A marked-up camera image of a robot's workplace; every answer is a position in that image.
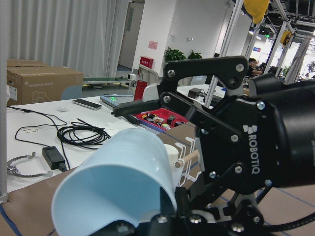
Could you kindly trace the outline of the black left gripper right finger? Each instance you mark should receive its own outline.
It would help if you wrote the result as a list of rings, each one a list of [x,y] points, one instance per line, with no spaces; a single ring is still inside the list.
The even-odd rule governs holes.
[[[177,203],[177,215],[179,217],[187,217],[191,214],[189,198],[184,187],[176,187],[175,198]]]

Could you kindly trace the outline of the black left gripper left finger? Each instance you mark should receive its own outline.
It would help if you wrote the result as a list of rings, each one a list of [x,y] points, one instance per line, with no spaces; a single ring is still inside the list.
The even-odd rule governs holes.
[[[164,216],[174,216],[175,209],[171,202],[170,197],[165,192],[165,190],[160,187],[160,213]]]

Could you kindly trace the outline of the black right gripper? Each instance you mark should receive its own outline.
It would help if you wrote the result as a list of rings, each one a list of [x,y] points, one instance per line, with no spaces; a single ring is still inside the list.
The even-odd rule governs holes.
[[[173,61],[158,84],[161,106],[196,126],[204,189],[190,200],[203,209],[225,190],[242,195],[315,182],[315,84],[275,84],[270,92],[233,95],[208,109],[177,92],[180,79],[214,75],[227,89],[243,83],[247,61],[226,57]]]

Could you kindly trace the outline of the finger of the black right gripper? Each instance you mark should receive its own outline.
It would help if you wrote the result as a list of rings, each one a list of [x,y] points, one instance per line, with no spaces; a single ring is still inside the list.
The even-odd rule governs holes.
[[[121,103],[114,107],[113,114],[116,117],[134,115],[142,112],[157,110],[160,108],[157,83],[145,87],[142,100]]]

